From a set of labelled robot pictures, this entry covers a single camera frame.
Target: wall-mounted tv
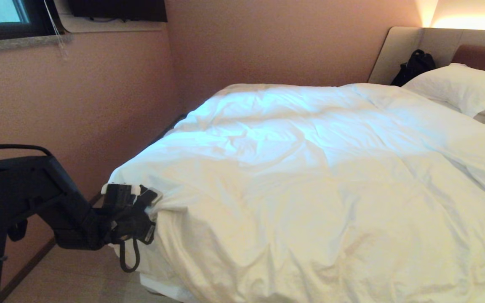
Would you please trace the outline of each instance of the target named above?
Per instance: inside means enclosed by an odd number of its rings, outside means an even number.
[[[76,17],[167,22],[164,0],[69,0]]]

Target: tile floor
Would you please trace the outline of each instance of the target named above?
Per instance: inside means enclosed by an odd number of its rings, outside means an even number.
[[[127,274],[111,247],[98,251],[54,247],[4,303],[176,303],[153,295],[137,272]]]

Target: bed frame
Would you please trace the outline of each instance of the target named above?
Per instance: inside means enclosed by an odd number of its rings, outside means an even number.
[[[437,67],[456,62],[485,70],[485,30],[393,27],[368,82],[389,85],[418,48],[431,54]]]

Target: white comforter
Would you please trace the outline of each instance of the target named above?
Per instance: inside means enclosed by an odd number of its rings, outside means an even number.
[[[110,181],[164,192],[180,300],[485,303],[485,125],[402,88],[232,85]]]

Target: black bag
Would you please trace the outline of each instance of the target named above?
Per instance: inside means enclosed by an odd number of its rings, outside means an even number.
[[[407,63],[400,65],[400,72],[394,78],[391,85],[403,86],[414,77],[435,69],[435,62],[430,54],[423,50],[416,50],[411,54]]]

